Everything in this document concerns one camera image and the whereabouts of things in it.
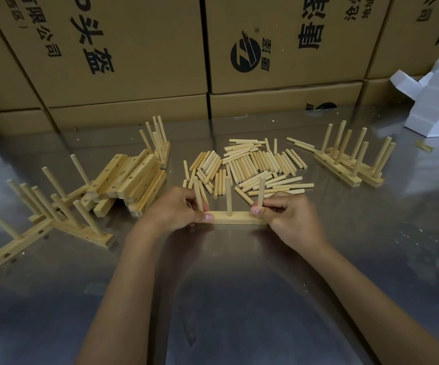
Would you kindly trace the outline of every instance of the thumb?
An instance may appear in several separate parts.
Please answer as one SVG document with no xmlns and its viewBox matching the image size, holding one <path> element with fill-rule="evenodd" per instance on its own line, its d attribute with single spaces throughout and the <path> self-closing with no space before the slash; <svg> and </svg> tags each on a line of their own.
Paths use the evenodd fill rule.
<svg viewBox="0 0 439 365">
<path fill-rule="evenodd" d="M 269 225 L 278 216 L 275 211 L 272 211 L 270 208 L 263 206 L 252 206 L 250 211 L 253 215 L 256 215 L 259 218 L 265 220 Z"/>
<path fill-rule="evenodd" d="M 215 218 L 213 214 L 205 213 L 204 211 L 193 211 L 193 223 L 210 223 Z"/>
</svg>

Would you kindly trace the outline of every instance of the person's left arm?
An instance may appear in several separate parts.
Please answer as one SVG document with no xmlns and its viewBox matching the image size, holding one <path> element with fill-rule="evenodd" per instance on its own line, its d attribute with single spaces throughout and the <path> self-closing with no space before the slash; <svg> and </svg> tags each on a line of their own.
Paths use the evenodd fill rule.
<svg viewBox="0 0 439 365">
<path fill-rule="evenodd" d="M 160 240 L 194 222 L 209 222 L 197 211 L 192 189 L 173 187 L 138 220 L 84 340 L 76 364 L 146 364 L 148 327 Z M 208 206 L 203 202 L 205 211 Z"/>
</svg>

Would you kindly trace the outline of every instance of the person's right hand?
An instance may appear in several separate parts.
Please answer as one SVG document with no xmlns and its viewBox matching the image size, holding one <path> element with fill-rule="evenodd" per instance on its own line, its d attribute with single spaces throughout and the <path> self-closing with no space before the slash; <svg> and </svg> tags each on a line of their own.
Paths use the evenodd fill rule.
<svg viewBox="0 0 439 365">
<path fill-rule="evenodd" d="M 254 202 L 251 211 L 304 258 L 329 246 L 316 209 L 305 195 L 276 192 L 263 200 L 263 207 Z"/>
</svg>

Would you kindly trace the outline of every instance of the metal table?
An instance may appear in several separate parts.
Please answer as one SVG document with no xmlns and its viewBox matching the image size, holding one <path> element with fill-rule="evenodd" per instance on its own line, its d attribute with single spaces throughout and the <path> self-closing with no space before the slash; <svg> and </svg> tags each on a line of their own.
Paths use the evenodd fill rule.
<svg viewBox="0 0 439 365">
<path fill-rule="evenodd" d="M 294 137 L 320 147 L 326 124 L 369 128 L 366 162 L 383 138 L 397 146 L 384 168 L 385 184 L 350 189 L 314 160 L 304 181 L 331 243 L 397 304 L 439 338 L 439 138 L 425 153 L 422 139 L 402 127 L 407 107 L 341 107 L 213 121 L 166 123 L 172 150 L 167 184 L 181 185 L 182 160 L 221 150 L 229 138 Z M 18 230 L 29 211 L 5 180 L 55 190 L 48 166 L 68 192 L 82 180 L 69 154 L 96 176 L 116 153 L 143 148 L 140 127 L 0 141 L 0 213 Z M 226 210 L 226 199 L 213 202 Z M 235 193 L 234 210 L 249 205 Z M 89 328 L 135 219 L 117 202 L 100 226 L 114 234 L 110 250 L 52 231 L 0 267 L 0 364 L 72 363 Z M 0 247 L 8 242 L 0 230 Z M 256 226 L 200 227 L 165 241 L 156 273 L 149 362 L 156 364 L 377 363 L 332 291 L 272 232 Z"/>
</svg>

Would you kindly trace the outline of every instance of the hand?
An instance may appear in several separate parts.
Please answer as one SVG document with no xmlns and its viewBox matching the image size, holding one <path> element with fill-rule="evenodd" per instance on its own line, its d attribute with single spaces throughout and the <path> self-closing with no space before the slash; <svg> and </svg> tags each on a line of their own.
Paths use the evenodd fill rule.
<svg viewBox="0 0 439 365">
<path fill-rule="evenodd" d="M 208 205 L 203 200 L 201 202 L 203 210 L 209 211 Z M 156 226 L 161 234 L 165 234 L 187 224 L 192 226 L 195 222 L 211 222 L 213 219 L 212 214 L 198 211 L 194 190 L 172 187 L 150 206 L 139 222 Z"/>
<path fill-rule="evenodd" d="M 276 192 L 263 200 L 263 207 L 254 202 L 251 211 L 304 258 L 329 246 L 314 205 L 305 195 Z"/>
</svg>

